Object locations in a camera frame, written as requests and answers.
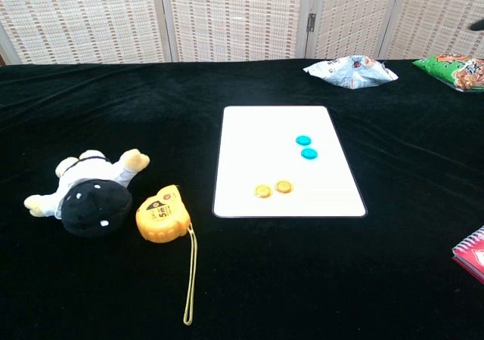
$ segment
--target red spiral notebook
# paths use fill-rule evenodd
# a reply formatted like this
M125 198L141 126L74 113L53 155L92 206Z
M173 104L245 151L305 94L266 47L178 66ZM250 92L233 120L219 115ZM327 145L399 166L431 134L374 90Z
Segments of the red spiral notebook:
M484 284L484 227L457 244L452 253L454 261Z

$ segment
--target green snack bag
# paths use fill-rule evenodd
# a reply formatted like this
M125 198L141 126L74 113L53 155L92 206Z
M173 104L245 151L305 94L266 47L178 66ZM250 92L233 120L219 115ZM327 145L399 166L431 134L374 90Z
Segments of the green snack bag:
M457 91L484 92L484 59L444 54L419 59L415 66Z

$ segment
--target plush toy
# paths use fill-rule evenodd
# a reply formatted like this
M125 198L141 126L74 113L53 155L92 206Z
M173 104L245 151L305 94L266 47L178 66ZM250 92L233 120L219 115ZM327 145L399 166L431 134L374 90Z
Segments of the plush toy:
M61 219L72 234L103 236L124 222L132 205L128 184L149 163L150 158L137 149L126 151L114 164L102 152L87 150L57 166L55 193L31 195L23 204L34 217Z

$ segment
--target crumpled plastic bag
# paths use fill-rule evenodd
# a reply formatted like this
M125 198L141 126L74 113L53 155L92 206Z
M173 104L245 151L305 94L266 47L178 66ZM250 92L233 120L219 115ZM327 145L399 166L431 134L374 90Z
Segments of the crumpled plastic bag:
M421 70L456 91L484 92L484 59L469 55L443 54L413 62Z
M349 89L376 87L398 78L382 63L366 55L349 55L334 60L323 60L303 70L332 85Z

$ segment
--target tape measure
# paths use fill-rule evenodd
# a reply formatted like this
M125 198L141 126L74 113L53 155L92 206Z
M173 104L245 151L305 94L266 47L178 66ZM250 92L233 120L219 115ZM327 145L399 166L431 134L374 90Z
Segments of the tape measure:
M161 189L150 196L136 211L139 233L154 243L167 243L187 232L191 239L190 279L188 281L187 303L183 322L191 325L194 309L195 272L197 271L197 238L191 226L190 215L176 185Z

